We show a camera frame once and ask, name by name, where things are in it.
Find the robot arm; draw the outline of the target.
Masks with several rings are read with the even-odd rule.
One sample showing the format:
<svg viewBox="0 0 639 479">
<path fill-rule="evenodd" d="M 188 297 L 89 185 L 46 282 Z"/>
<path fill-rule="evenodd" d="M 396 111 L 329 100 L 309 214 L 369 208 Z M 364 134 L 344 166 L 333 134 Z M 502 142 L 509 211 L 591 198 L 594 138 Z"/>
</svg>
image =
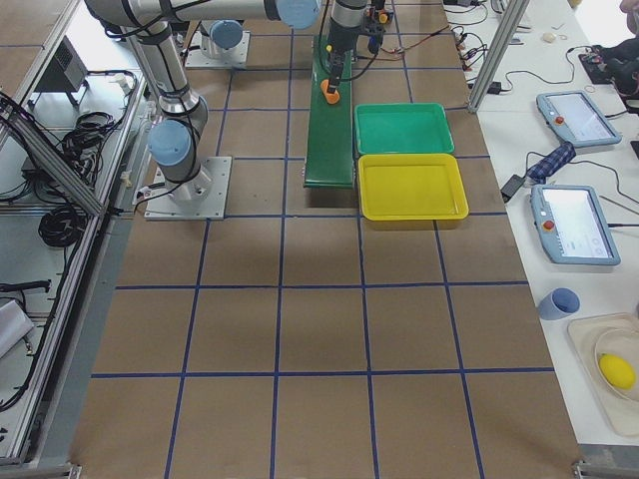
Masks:
<svg viewBox="0 0 639 479">
<path fill-rule="evenodd" d="M 241 24 L 247 19 L 267 19 L 281 21 L 293 29 L 307 29 L 316 21 L 320 11 L 319 1 L 224 1 L 222 6 L 221 12 L 204 17 L 204 25 L 208 28 L 207 36 L 226 49 L 236 46 L 239 36 L 235 35 L 224 43 L 216 33 L 218 27 L 233 22 Z M 383 34 L 366 10 L 364 1 L 334 1 L 324 9 L 330 19 L 324 45 L 326 58 L 322 61 L 327 78 L 322 80 L 320 88 L 331 105 L 339 101 L 338 87 L 345 81 L 344 66 L 349 62 L 357 39 L 363 35 Z"/>
<path fill-rule="evenodd" d="M 213 183 L 197 148 L 208 106 L 192 89 L 170 23 L 265 19 L 307 29 L 318 1 L 88 1 L 89 13 L 113 37 L 129 37 L 144 76 L 157 90 L 163 120 L 152 128 L 148 149 L 176 201 L 203 198 Z"/>
</svg>

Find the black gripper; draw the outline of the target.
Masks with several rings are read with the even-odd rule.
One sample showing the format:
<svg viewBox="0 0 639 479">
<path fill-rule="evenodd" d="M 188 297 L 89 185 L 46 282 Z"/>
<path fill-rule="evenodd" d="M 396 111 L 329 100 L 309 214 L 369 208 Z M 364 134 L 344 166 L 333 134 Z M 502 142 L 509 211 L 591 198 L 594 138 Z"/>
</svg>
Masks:
<svg viewBox="0 0 639 479">
<path fill-rule="evenodd" d="M 346 53 L 351 51 L 355 45 L 354 33 L 329 33 L 327 45 L 332 45 L 332 51 L 327 57 L 327 66 L 330 69 L 327 83 L 327 92 L 333 95 L 337 92 L 339 85 L 339 70 L 343 69 Z"/>
</svg>

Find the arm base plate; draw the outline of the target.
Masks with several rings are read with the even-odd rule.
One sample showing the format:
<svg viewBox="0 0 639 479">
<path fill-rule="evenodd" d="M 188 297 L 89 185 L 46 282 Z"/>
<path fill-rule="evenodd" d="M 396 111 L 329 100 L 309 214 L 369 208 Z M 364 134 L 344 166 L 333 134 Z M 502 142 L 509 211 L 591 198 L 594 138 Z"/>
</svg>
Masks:
<svg viewBox="0 0 639 479">
<path fill-rule="evenodd" d="M 196 32 L 186 57 L 187 69 L 244 70 L 247 68 L 251 32 L 244 31 L 238 45 L 223 49 L 209 37 Z"/>
<path fill-rule="evenodd" d="M 199 174 L 179 186 L 167 183 L 151 193 L 144 217 L 149 221 L 222 220 L 225 216 L 232 157 L 202 159 Z"/>
</svg>

